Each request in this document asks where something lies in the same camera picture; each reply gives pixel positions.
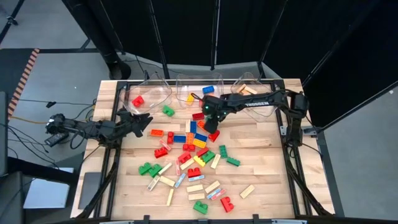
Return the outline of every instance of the green lego brick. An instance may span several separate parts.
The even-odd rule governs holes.
[[[152,168],[152,167],[150,166],[150,163],[149,163],[149,162],[146,162],[143,166],[140,166],[140,167],[138,168],[138,173],[139,173],[139,175],[144,175],[144,174],[148,173],[148,172],[150,171],[150,168]]]
[[[239,161],[239,160],[237,160],[237,159],[233,159],[233,158],[231,158],[231,157],[227,158],[226,161],[229,162],[229,163],[232,164],[232,165],[236,165],[236,166],[241,165],[241,161]]]
[[[156,174],[162,169],[159,164],[155,164],[151,170],[149,170],[149,174],[151,177],[155,177]]]
[[[208,162],[210,161],[212,158],[214,158],[216,156],[216,154],[214,154],[214,152],[211,151],[207,151],[202,157],[201,159],[203,159],[204,162]]]
[[[167,116],[173,116],[174,115],[174,110],[167,105],[163,106],[163,113],[166,114]]]
[[[200,201],[197,201],[193,206],[193,209],[204,215],[207,214],[207,208],[208,208],[207,204],[201,203]]]
[[[219,149],[220,149],[221,158],[223,159],[228,158],[225,145],[219,146]]]

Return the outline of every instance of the wooden table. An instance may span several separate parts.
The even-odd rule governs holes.
[[[302,91],[299,79],[286,79],[284,81],[287,89]],[[101,82],[94,120],[111,119],[116,84],[117,81]],[[220,123],[218,129],[221,134],[216,142],[207,142],[209,149],[215,153],[220,153],[219,145],[226,145],[228,155],[241,161],[239,167],[226,163],[224,159],[220,160],[215,170],[207,164],[205,168],[201,169],[205,179],[188,182],[185,178],[181,186],[174,190],[172,203],[169,207],[166,206],[170,189],[168,185],[159,182],[153,191],[147,190],[152,178],[149,175],[140,176],[138,167],[145,162],[150,162],[152,165],[158,163],[161,166],[173,162],[173,166],[164,175],[177,181],[178,176],[175,175],[174,160],[182,154],[182,143],[175,143],[171,145],[172,150],[169,155],[156,159],[154,149],[160,148],[160,138],[149,136],[150,130],[162,129],[182,134],[185,132],[185,121],[191,119],[193,113],[200,112],[198,106],[181,108],[176,100],[174,86],[172,86],[172,90],[170,106],[175,110],[175,115],[169,118],[161,110],[152,113],[151,116],[154,119],[144,131],[142,138],[136,138],[131,133],[123,139],[112,220],[142,220],[144,215],[150,215],[150,219],[155,220],[241,219],[252,218],[255,213],[258,213],[260,218],[293,218],[292,201],[287,184],[287,174],[275,113],[263,123],[256,122],[244,112],[230,114]],[[230,85],[224,86],[224,93],[230,93]],[[302,125],[308,126],[310,124],[303,120]],[[317,148],[315,138],[304,136],[303,142]],[[91,153],[97,145],[96,141],[88,141],[85,156]],[[333,213],[330,192],[319,154],[306,146],[300,147],[299,151],[308,188],[324,208]],[[81,212],[78,209],[78,202],[84,174],[86,172],[101,172],[103,157],[104,148],[101,147],[83,164],[71,217],[75,217]],[[194,163],[190,166],[190,168],[192,167],[198,167],[198,165]],[[209,209],[207,215],[202,215],[193,209],[195,201],[188,200],[186,188],[196,184],[203,184],[203,187],[206,188],[216,180],[221,183],[222,188],[226,189],[223,196],[229,196],[235,208],[232,212],[226,213],[220,200],[204,199],[201,201],[207,203]],[[239,194],[250,184],[254,185],[256,189],[247,198],[242,199]],[[300,211],[305,214],[302,196],[297,186],[296,191],[298,192]],[[105,214],[107,198],[108,191],[104,193],[101,215]]]

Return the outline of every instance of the clear plastic bin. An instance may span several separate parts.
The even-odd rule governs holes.
[[[177,89],[176,98],[182,108],[188,106],[199,106],[199,100],[194,99],[192,105],[187,105],[187,98],[190,93],[198,95],[200,98],[203,97],[203,87],[213,86],[214,96],[220,97],[224,94],[224,82],[223,76],[219,73],[212,75],[177,75],[177,81],[175,82],[175,88]]]
[[[132,86],[129,91],[121,91],[119,99],[130,113],[155,113],[163,105],[171,104],[171,94],[172,89],[169,84],[158,73],[155,73],[140,85]],[[134,106],[132,101],[138,96],[142,97],[144,103]]]
[[[253,74],[246,72],[231,86],[231,93],[238,93],[238,88],[240,88],[243,84],[246,84],[246,86],[252,88],[253,90],[256,90],[257,94],[272,92],[269,85],[260,83],[257,78],[254,78]],[[264,122],[269,116],[273,114],[275,110],[275,106],[260,106],[243,109],[244,112],[246,112],[257,122]]]

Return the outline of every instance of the lego brick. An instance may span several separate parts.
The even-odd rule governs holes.
[[[155,149],[155,158],[159,158],[167,155],[167,149],[165,147],[161,147],[160,149]]]
[[[194,156],[193,160],[197,162],[201,167],[204,167],[206,165],[206,162],[204,162],[202,159],[200,159],[198,156]]]
[[[188,178],[197,177],[199,175],[201,175],[199,168],[196,167],[194,169],[188,169]]]
[[[188,152],[195,152],[195,146],[192,144],[184,144],[182,146],[183,151],[188,151]]]
[[[220,192],[220,191],[221,191],[221,188],[219,188],[219,189],[213,191],[211,194],[207,195],[206,198],[207,198],[207,199],[211,199],[212,196],[218,194],[218,192]]]
[[[241,165],[241,161],[239,161],[237,159],[233,159],[231,157],[228,157],[226,161],[235,166]]]
[[[220,201],[223,204],[225,212],[230,212],[232,209],[234,209],[234,205],[230,203],[231,199],[229,197],[223,197],[220,199]]]
[[[254,190],[254,186],[253,185],[249,185],[246,189],[244,189],[242,191],[242,193],[240,194],[240,196],[245,199],[252,191]]]
[[[214,154],[214,152],[208,151],[206,152],[206,154],[204,154],[201,159],[203,159],[203,162],[208,163],[210,160],[212,160],[212,158],[214,158],[216,156],[216,154]]]
[[[140,107],[144,103],[144,99],[142,99],[142,96],[137,96],[137,98],[133,99],[131,103],[136,107]]]
[[[181,175],[180,161],[178,159],[175,160],[175,175]]]
[[[148,189],[148,190],[152,190],[152,189],[156,186],[156,184],[158,183],[159,179],[160,179],[160,177],[159,177],[158,175],[155,176],[155,177],[152,179],[152,181],[149,183],[147,189]]]
[[[204,135],[202,135],[202,134],[198,134],[198,133],[196,133],[195,139],[201,140],[201,141],[203,141],[203,142],[206,142],[206,141],[207,141],[207,137],[206,137],[206,136],[204,136]]]
[[[204,141],[199,140],[199,139],[194,139],[192,144],[195,145],[195,146],[198,146],[201,149],[204,149],[206,147],[206,143]]]
[[[240,93],[242,90],[244,90],[244,88],[246,87],[246,84],[241,85],[241,87],[239,87],[236,92]]]
[[[199,199],[204,199],[204,198],[205,198],[204,193],[188,195],[188,200],[199,200]]]
[[[228,158],[228,153],[226,153],[225,145],[219,146],[218,148],[220,149],[221,158],[223,159]]]
[[[151,177],[155,177],[156,174],[162,169],[162,167],[159,164],[155,164],[150,170],[149,174]]]
[[[188,166],[192,165],[193,162],[195,162],[195,161],[193,160],[193,158],[191,158],[187,162],[181,164],[180,165],[181,170],[185,170]]]
[[[193,209],[204,215],[207,214],[207,208],[208,208],[207,204],[201,203],[200,201],[195,202],[195,204],[193,205]]]
[[[149,162],[146,162],[143,166],[138,167],[139,175],[144,175],[150,171],[152,167]]]
[[[189,182],[192,182],[192,181],[196,181],[196,180],[202,180],[202,179],[204,179],[204,178],[205,178],[204,175],[200,175],[200,176],[197,176],[197,177],[188,178],[188,181],[189,181]]]
[[[191,131],[191,120],[186,120],[185,121],[185,133],[188,133]]]
[[[209,149],[207,147],[205,147],[204,149],[200,149],[197,152],[197,156],[202,156],[203,154],[205,154],[207,151],[209,151]]]
[[[175,188],[179,187],[184,178],[185,178],[185,173],[182,173],[180,178],[178,178],[178,181],[175,183],[174,187]]]
[[[205,123],[203,121],[198,121],[197,125],[200,129],[202,129],[202,131],[206,131],[205,129]]]
[[[174,142],[185,143],[187,141],[187,137],[185,136],[174,136]]]
[[[193,133],[187,133],[187,141],[186,141],[187,144],[193,143],[193,136],[194,136]]]
[[[219,135],[220,135],[220,131],[216,130],[216,132],[214,134],[209,134],[208,137],[209,137],[210,141],[215,142]]]
[[[178,161],[180,161],[182,164],[189,159],[191,159],[191,154],[189,154],[189,152],[184,152],[183,154],[181,154],[181,156],[178,157]]]
[[[198,190],[203,190],[203,184],[198,184],[198,185],[187,187],[188,193],[198,191]]]
[[[168,168],[170,168],[172,166],[172,163],[171,162],[169,162],[166,166],[164,166],[163,167],[163,169],[161,169],[160,171],[159,171],[159,173],[157,173],[157,174],[159,174],[159,175],[162,175]]]
[[[167,133],[167,144],[173,144],[174,142],[174,132],[169,131]]]
[[[205,119],[205,115],[203,113],[197,113],[192,115],[192,120],[198,121],[200,119]]]
[[[161,145],[163,147],[165,147],[168,151],[172,150],[172,148],[166,144],[166,142],[164,142],[163,140],[159,140],[159,142],[161,143]]]
[[[222,189],[220,192],[215,194],[214,196],[211,197],[211,200],[216,200],[219,196],[223,195],[226,192],[225,189]]]
[[[187,97],[187,101],[185,102],[186,105],[191,106],[193,104],[194,98],[191,95],[191,93],[189,93],[188,97]]]
[[[174,110],[172,108],[168,107],[167,105],[163,106],[162,112],[164,114],[166,114],[167,116],[173,116],[174,115]]]
[[[155,137],[163,137],[163,131],[158,129],[152,129],[150,131],[150,135]]]
[[[220,161],[221,155],[220,154],[216,154],[216,156],[214,157],[213,163],[211,164],[211,168],[215,169],[217,167],[218,161]]]
[[[170,206],[170,204],[172,203],[173,193],[174,189],[170,189],[169,197],[167,198],[167,203],[166,203],[167,206]]]
[[[174,184],[175,184],[175,182],[173,180],[170,180],[169,178],[164,177],[164,176],[160,176],[159,181],[169,185],[170,187],[174,187]]]
[[[218,186],[220,186],[220,183],[218,182],[218,180],[216,180],[205,189],[205,192],[208,194],[212,190],[216,189]]]
[[[197,133],[197,122],[196,121],[191,121],[191,133],[193,133],[193,134]]]
[[[202,91],[203,91],[203,94],[213,93],[214,92],[214,87],[213,86],[204,87],[204,88],[202,88]]]

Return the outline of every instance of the concrete floor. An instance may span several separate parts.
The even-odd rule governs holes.
[[[0,2],[15,4],[11,0]],[[61,1],[25,0],[17,20],[20,26],[10,28],[0,47],[79,48],[86,40]],[[135,57],[127,55],[123,59],[132,61],[128,62],[132,67],[131,79],[143,79],[142,71],[134,61]],[[154,65],[142,63],[142,66],[149,74],[163,74],[162,69]],[[201,67],[171,65],[169,68],[176,71],[170,73],[172,78],[179,72],[187,75],[210,73],[203,72]],[[258,75],[257,67],[253,63],[244,63],[238,67],[219,67],[215,72],[221,73],[225,78],[238,78],[244,72]],[[91,103],[96,97],[100,81],[107,79],[108,69],[99,54],[39,54],[22,98]],[[398,220],[398,175],[395,172],[398,166],[394,160],[398,156],[395,138],[395,127],[398,126],[398,114],[395,112],[398,110],[398,90],[394,91],[395,93],[380,97],[325,131],[347,217]],[[82,106],[71,105],[55,105],[47,109],[44,104],[20,101],[14,115],[46,121],[55,113],[74,117],[81,109]],[[40,142],[48,138],[43,125],[14,119],[9,124]],[[9,145],[17,151],[21,159],[48,165],[48,162],[38,159],[19,143],[9,141]],[[68,145],[55,146],[49,149],[48,155],[55,161],[63,161],[78,156],[84,148],[84,144],[75,150],[71,150]],[[73,162],[79,164],[81,160],[75,159]],[[45,218],[35,218],[29,223],[42,223],[44,220],[47,221]]]

